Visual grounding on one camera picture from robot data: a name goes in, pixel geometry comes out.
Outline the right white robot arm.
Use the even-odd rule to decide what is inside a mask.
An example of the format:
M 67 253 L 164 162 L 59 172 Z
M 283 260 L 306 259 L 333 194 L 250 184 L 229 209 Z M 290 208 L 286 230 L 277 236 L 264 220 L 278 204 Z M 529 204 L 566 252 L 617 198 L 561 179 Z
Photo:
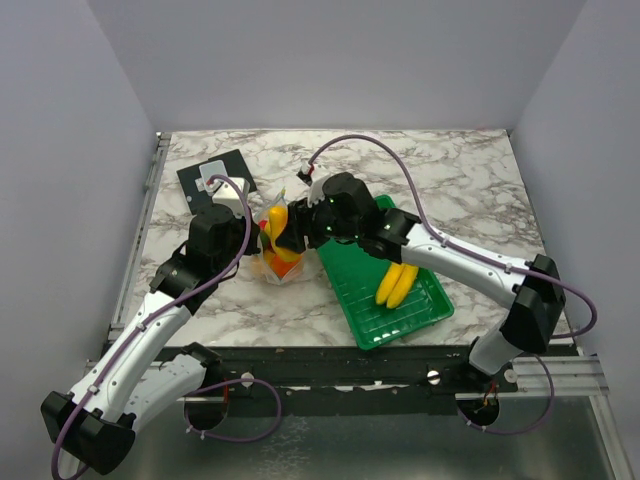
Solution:
M 374 258 L 440 273 L 506 308 L 506 318 L 474 341 L 459 367 L 472 391 L 486 388 L 520 354 L 545 353 L 566 303 L 551 258 L 500 255 L 428 229 L 414 214 L 380 206 L 350 173 L 314 182 L 307 198 L 288 205 L 274 233 L 277 247 L 296 254 L 331 239 L 353 242 Z

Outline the orange peach with leaf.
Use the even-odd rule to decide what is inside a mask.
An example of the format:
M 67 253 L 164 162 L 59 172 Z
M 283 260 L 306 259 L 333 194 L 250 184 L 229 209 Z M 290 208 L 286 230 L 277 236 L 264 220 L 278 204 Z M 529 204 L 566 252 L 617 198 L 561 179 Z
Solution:
M 250 264 L 251 272 L 256 278 L 267 281 L 270 278 L 271 270 L 259 259 L 253 259 Z

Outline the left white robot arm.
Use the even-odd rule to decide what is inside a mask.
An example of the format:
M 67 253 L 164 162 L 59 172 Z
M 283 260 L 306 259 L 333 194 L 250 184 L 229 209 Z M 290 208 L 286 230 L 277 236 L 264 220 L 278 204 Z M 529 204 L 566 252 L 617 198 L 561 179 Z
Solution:
M 217 289 L 257 239 L 245 201 L 236 208 L 214 203 L 189 225 L 188 238 L 162 263 L 150 283 L 136 320 L 107 353 L 68 392 L 53 391 L 41 413 L 54 443 L 51 475 L 60 478 L 61 453 L 81 463 L 77 473 L 111 473 L 126 458 L 145 416 L 194 389 L 206 395 L 220 385 L 221 371 L 207 360 L 190 358 L 188 370 L 169 382 L 158 400 L 132 393 L 167 341 Z

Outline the yellow banana bunch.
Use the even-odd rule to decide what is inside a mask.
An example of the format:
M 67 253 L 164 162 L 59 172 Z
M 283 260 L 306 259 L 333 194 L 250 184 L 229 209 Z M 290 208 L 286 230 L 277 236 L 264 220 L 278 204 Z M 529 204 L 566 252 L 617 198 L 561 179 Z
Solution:
M 391 263 L 375 295 L 377 305 L 397 308 L 408 296 L 419 273 L 417 266 Z

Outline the yellow orange mango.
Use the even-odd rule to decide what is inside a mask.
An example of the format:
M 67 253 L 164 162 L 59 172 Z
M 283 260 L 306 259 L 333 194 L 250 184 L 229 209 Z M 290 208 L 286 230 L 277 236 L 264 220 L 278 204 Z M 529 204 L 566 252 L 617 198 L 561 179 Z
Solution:
M 276 244 L 276 240 L 284 232 L 287 226 L 287 221 L 288 209 L 285 206 L 276 205 L 269 209 L 267 224 L 269 225 L 270 230 L 270 245 L 276 256 L 280 257 L 282 260 L 286 262 L 299 261 L 301 257 L 300 254 L 284 247 L 279 247 Z

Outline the clear zip top bag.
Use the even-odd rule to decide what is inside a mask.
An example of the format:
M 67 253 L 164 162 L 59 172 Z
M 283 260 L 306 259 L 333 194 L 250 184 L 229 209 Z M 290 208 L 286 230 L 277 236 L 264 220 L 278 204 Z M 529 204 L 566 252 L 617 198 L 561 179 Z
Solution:
M 276 245 L 277 236 L 284 232 L 288 219 L 286 189 L 283 188 L 270 202 L 253 215 L 259 226 L 258 253 L 250 263 L 253 275 L 266 283 L 284 285 L 295 280 L 304 269 L 302 254 L 289 252 Z

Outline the green plastic tray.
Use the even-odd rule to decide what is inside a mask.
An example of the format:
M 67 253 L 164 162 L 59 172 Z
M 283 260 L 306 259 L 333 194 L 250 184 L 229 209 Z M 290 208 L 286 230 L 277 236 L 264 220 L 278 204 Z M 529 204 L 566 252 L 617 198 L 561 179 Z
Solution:
M 357 244 L 331 240 L 318 249 L 347 323 L 372 350 L 451 317 L 454 307 L 435 274 L 376 259 Z

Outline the red apple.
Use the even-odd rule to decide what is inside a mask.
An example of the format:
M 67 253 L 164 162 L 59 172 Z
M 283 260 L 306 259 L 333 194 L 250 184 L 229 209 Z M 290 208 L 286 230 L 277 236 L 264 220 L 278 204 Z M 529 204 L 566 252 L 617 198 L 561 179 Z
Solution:
M 269 235 L 269 225 L 265 222 L 260 224 L 260 238 L 264 241 L 269 241 L 270 240 L 270 235 Z

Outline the orange fruit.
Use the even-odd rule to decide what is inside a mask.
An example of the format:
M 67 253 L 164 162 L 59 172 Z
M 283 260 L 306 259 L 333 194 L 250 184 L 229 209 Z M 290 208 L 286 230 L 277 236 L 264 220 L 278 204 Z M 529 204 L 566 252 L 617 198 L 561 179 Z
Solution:
M 274 256 L 269 262 L 269 267 L 279 280 L 283 280 L 297 265 L 298 261 L 286 262 L 278 256 Z

